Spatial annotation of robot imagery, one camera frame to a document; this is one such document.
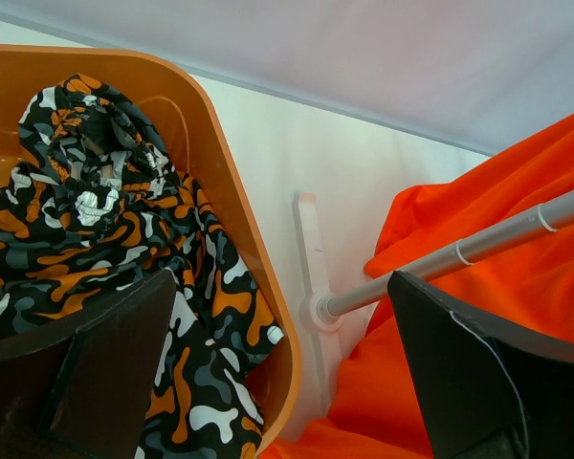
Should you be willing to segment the orange shorts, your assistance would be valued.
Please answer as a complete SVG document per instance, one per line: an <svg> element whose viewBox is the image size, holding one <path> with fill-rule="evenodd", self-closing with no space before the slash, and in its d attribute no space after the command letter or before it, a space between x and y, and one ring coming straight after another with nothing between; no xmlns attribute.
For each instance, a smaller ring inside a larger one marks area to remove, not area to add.
<svg viewBox="0 0 574 459"><path fill-rule="evenodd" d="M313 294L321 348L375 311L327 414L267 458L574 458L574 114L393 200L368 282Z"/></svg>

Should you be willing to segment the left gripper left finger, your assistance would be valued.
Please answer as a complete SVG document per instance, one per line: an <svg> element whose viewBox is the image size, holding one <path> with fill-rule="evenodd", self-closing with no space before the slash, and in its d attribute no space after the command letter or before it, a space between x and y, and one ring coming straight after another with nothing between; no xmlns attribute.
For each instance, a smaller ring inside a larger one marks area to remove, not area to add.
<svg viewBox="0 0 574 459"><path fill-rule="evenodd" d="M0 458L132 458L172 314L161 271L0 340Z"/></svg>

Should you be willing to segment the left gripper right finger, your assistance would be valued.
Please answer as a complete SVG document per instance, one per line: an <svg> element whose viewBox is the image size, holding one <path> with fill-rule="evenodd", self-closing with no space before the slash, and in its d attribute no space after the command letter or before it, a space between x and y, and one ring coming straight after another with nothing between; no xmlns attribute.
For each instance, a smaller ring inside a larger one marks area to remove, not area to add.
<svg viewBox="0 0 574 459"><path fill-rule="evenodd" d="M402 272L387 283L435 458L574 458L574 343Z"/></svg>

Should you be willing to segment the camouflage patterned shorts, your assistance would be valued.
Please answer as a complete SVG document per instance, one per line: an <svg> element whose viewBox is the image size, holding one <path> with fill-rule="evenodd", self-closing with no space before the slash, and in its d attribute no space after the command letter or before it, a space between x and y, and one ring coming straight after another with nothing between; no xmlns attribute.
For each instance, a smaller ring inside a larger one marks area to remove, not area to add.
<svg viewBox="0 0 574 459"><path fill-rule="evenodd" d="M283 333L198 182L126 95L75 74L18 123L31 157L0 187L0 340L166 271L176 297L136 454L252 458L246 377Z"/></svg>

